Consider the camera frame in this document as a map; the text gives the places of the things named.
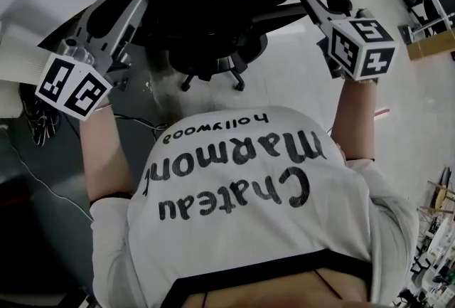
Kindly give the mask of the person's left forearm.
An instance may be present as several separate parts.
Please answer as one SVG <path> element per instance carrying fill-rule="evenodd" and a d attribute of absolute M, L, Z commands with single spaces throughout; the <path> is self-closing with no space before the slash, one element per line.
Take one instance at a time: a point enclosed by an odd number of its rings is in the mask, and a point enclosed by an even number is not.
<path fill-rule="evenodd" d="M 132 178 L 111 105 L 102 106 L 80 122 L 80 143 L 89 200 L 131 196 Z"/>

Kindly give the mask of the person's neck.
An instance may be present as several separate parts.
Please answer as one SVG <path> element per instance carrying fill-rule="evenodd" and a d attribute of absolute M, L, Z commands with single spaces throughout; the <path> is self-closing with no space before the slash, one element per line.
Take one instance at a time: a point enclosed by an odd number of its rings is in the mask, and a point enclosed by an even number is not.
<path fill-rule="evenodd" d="M 371 303 L 363 280 L 321 268 L 195 294 L 181 308 L 371 308 Z"/>

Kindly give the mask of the person's right forearm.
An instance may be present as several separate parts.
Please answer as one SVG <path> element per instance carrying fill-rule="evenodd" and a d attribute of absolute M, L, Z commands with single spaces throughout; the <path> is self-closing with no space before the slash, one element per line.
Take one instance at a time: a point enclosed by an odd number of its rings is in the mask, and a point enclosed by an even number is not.
<path fill-rule="evenodd" d="M 347 160 L 375 158 L 374 125 L 377 84 L 345 80 L 331 130 Z"/>

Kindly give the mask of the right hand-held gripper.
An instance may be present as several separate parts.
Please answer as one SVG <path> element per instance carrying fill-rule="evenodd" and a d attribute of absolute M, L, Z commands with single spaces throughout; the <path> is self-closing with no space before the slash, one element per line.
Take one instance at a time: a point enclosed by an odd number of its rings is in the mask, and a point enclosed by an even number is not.
<path fill-rule="evenodd" d="M 396 58 L 396 40 L 369 10 L 351 16 L 351 0 L 326 0 L 328 8 L 320 0 L 300 2 L 324 34 L 318 46 L 333 79 L 374 80 L 388 73 Z"/>

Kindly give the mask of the brown cardboard box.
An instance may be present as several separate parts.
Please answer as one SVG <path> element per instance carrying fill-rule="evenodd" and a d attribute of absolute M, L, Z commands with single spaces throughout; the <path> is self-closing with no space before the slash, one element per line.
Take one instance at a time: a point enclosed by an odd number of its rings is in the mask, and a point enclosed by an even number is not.
<path fill-rule="evenodd" d="M 411 61 L 455 51 L 455 28 L 407 45 Z"/>

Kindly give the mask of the person's white printed t-shirt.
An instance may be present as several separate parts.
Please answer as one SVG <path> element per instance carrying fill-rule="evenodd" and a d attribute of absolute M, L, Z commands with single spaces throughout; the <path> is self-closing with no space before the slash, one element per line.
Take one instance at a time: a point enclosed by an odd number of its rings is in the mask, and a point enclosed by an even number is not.
<path fill-rule="evenodd" d="M 372 302 L 402 289 L 416 208 L 369 159 L 347 161 L 286 107 L 187 117 L 153 146 L 136 193 L 90 208 L 93 291 L 106 308 L 178 308 L 192 294 L 327 268 Z"/>

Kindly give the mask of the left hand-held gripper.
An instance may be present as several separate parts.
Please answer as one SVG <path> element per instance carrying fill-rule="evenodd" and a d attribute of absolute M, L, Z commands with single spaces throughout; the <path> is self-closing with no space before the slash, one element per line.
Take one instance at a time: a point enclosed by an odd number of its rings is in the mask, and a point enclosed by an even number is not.
<path fill-rule="evenodd" d="M 114 87 L 128 81 L 130 58 L 124 53 L 141 23 L 148 0 L 97 0 L 83 14 L 75 37 L 62 40 L 47 59 L 35 96 L 85 121 Z M 81 42 L 105 39 L 105 53 L 95 56 Z"/>

